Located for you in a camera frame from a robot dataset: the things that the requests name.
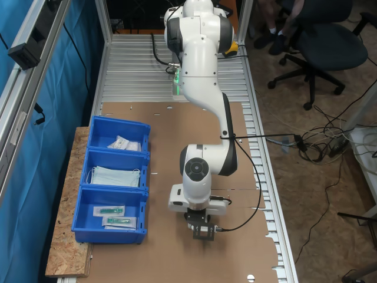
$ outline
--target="shoe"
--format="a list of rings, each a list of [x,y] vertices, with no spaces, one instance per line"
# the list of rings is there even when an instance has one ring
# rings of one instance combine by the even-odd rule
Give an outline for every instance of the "shoe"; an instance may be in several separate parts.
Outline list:
[[[268,43],[273,42],[276,38],[276,33],[272,34],[269,32],[268,34],[263,34],[261,37],[254,41],[255,49],[262,49],[267,46]]]
[[[279,55],[280,53],[282,53],[285,50],[284,42],[286,41],[286,39],[287,37],[285,35],[278,35],[269,50],[269,54]]]

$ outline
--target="green syringe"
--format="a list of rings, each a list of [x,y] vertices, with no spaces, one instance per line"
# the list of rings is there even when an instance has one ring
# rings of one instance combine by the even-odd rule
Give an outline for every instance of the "green syringe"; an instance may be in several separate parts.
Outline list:
[[[123,208],[102,208],[100,213],[122,213]]]
[[[107,223],[112,224],[129,224],[131,223],[130,219],[119,219],[119,218],[108,218]]]

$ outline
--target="bin compartment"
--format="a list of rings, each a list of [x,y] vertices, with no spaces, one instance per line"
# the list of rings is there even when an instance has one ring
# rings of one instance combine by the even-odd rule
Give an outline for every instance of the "bin compartment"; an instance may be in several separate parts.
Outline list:
[[[84,165],[82,167],[81,185],[89,186],[107,186],[127,189],[138,189],[148,191],[147,187],[147,168],[149,163],[149,156],[143,154],[134,154],[118,151],[106,151],[87,149],[85,154]],[[93,167],[104,167],[112,170],[133,171],[140,170],[140,179],[137,187],[126,186],[109,186],[109,185],[92,185],[91,181]]]
[[[141,243],[147,234],[145,206],[148,193],[140,190],[80,186],[72,223],[77,242]],[[137,227],[130,230],[105,229],[102,217],[93,216],[94,206],[125,205],[124,216],[136,217]]]
[[[93,149],[116,150],[129,153],[141,153],[149,155],[148,139],[151,127],[147,124],[93,116],[88,139],[88,147]],[[140,152],[121,149],[108,149],[107,147],[121,136],[131,142],[138,142],[141,146]]]

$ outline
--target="aluminum frame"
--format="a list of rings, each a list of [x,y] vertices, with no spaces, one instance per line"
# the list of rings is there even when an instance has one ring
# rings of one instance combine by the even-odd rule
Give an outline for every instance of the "aluminum frame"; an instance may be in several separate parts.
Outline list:
[[[25,18],[15,42],[19,42],[26,36],[28,29],[32,30],[36,20],[35,15],[38,14],[37,10],[41,3],[43,4],[44,1],[35,0],[33,2],[28,17]],[[3,103],[0,106],[0,205],[12,176],[18,152],[25,137],[26,129],[29,126],[34,105],[41,90],[70,3],[71,0],[62,0],[38,66],[23,71],[18,64],[15,64],[3,90],[0,99],[0,103]]]

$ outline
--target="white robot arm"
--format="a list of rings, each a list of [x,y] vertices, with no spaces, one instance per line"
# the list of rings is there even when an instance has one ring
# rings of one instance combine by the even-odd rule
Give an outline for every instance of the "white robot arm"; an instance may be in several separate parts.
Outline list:
[[[180,60],[185,98],[217,116],[222,138],[233,137],[229,101],[217,81],[217,54],[229,50],[234,37],[225,12],[211,0],[186,0],[183,7],[169,9],[164,22],[167,46]],[[234,140],[189,144],[181,152],[180,170],[183,184],[171,190],[171,210],[187,212],[189,223],[189,217],[207,222],[208,215],[226,213],[229,201],[211,196],[211,175],[229,176],[237,170]]]

